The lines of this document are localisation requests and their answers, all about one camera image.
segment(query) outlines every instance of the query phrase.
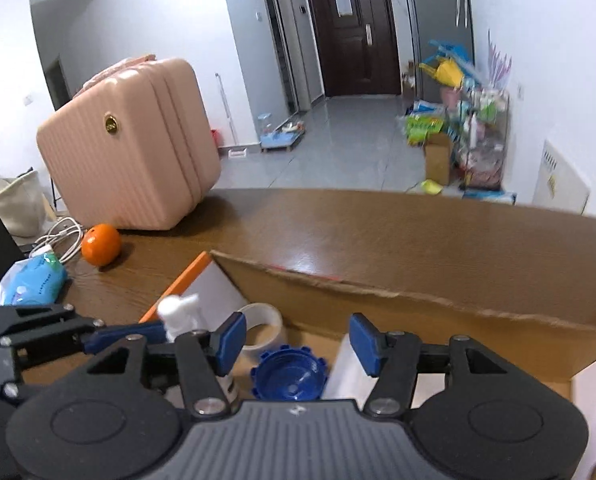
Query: front door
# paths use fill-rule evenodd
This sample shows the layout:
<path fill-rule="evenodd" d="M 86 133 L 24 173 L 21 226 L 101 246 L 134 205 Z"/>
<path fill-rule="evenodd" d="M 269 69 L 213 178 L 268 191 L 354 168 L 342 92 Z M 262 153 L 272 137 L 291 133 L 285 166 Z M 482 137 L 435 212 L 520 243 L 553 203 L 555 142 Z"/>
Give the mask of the front door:
<path fill-rule="evenodd" d="M 399 94 L 391 0 L 309 0 L 325 95 Z"/>

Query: gray tile floor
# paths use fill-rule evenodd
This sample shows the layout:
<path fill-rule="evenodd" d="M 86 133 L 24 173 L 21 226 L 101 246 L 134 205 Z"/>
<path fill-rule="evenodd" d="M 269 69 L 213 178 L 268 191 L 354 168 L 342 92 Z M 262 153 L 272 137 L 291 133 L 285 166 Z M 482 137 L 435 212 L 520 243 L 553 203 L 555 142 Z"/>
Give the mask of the gray tile floor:
<path fill-rule="evenodd" d="M 425 179 L 425 158 L 396 131 L 403 114 L 400 97 L 329 99 L 302 118 L 306 133 L 292 152 L 224 157 L 216 187 L 409 190 Z"/>

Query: blue plastic bag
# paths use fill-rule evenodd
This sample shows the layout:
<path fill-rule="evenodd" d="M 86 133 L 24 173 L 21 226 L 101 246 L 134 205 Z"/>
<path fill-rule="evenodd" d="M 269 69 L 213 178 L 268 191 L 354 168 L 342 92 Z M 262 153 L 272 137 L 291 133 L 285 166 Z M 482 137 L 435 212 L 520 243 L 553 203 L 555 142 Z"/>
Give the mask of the blue plastic bag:
<path fill-rule="evenodd" d="M 55 303 L 67 271 L 53 253 L 16 262 L 0 280 L 1 305 Z"/>

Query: orange strip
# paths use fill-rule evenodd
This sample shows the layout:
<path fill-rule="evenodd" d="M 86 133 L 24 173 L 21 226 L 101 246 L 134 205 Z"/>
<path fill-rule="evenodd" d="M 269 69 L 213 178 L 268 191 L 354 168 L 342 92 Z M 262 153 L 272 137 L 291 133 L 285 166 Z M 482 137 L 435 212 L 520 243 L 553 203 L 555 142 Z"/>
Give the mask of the orange strip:
<path fill-rule="evenodd" d="M 189 285 L 193 283 L 193 281 L 200 276 L 204 269 L 206 269 L 209 264 L 213 261 L 212 257 L 209 256 L 209 253 L 203 251 L 198 255 L 198 257 L 191 262 L 191 265 L 187 267 L 187 269 L 183 270 L 182 274 L 175 279 L 167 290 L 162 294 L 161 297 L 158 298 L 158 301 L 154 303 L 151 308 L 146 312 L 144 316 L 140 318 L 140 323 L 146 323 L 148 321 L 154 321 L 158 319 L 158 314 L 156 313 L 158 309 L 159 301 L 164 298 L 165 296 L 170 296 L 171 294 L 182 294 Z"/>

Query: door handle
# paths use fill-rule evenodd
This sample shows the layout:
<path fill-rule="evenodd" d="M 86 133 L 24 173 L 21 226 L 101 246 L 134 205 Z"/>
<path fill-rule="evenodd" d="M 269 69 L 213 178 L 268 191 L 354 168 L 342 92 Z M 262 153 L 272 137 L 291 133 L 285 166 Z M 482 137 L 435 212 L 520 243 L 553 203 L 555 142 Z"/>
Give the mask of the door handle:
<path fill-rule="evenodd" d="M 373 36 L 371 35 L 371 24 L 367 23 L 366 25 L 364 25 L 364 29 L 367 32 L 367 45 L 373 46 Z"/>

